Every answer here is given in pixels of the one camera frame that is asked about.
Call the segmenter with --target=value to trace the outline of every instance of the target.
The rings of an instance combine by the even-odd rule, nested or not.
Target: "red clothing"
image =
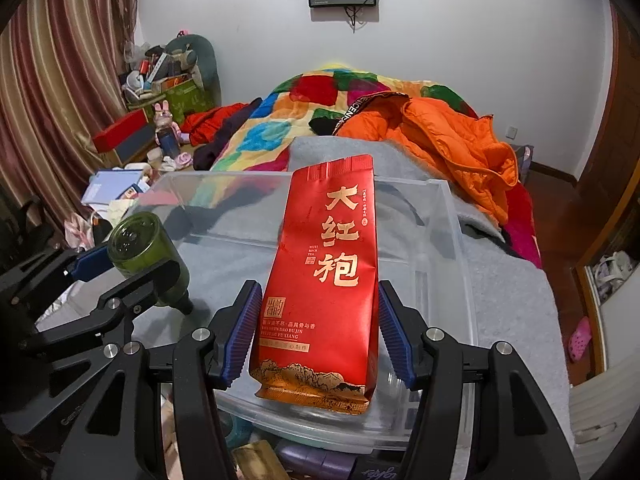
[[[504,226],[504,230],[509,234],[511,247],[525,260],[542,269],[531,196],[521,183],[517,183],[508,190],[506,195],[509,221]]]
[[[180,129],[189,134],[192,146],[207,144],[213,140],[220,126],[222,126],[222,121],[231,117],[245,106],[246,104],[244,103],[236,103],[234,105],[221,106],[220,108],[212,108],[198,114],[190,114],[184,118],[184,124]]]

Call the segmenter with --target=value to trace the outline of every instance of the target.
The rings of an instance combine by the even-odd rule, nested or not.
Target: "baseboard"
[[[572,174],[556,170],[556,168],[545,166],[544,164],[540,164],[539,162],[535,162],[533,160],[531,161],[531,166],[529,167],[529,169],[531,171],[537,171],[538,173],[559,178],[560,180],[564,180],[574,187],[578,185],[578,180]]]

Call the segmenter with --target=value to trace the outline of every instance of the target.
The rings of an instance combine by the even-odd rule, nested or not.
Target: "blue notebook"
[[[141,173],[140,170],[98,171],[82,196],[82,205],[109,204],[111,200],[116,200],[129,187],[137,184]]]

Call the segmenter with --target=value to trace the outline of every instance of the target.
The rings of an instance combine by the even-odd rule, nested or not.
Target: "red box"
[[[110,152],[145,125],[146,115],[144,110],[130,112],[94,137],[95,149],[98,150],[98,153]]]

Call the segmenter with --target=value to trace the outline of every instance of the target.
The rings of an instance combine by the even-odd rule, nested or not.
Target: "da hong pao tea bag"
[[[250,360],[263,399],[359,415],[378,374],[373,159],[293,173]]]

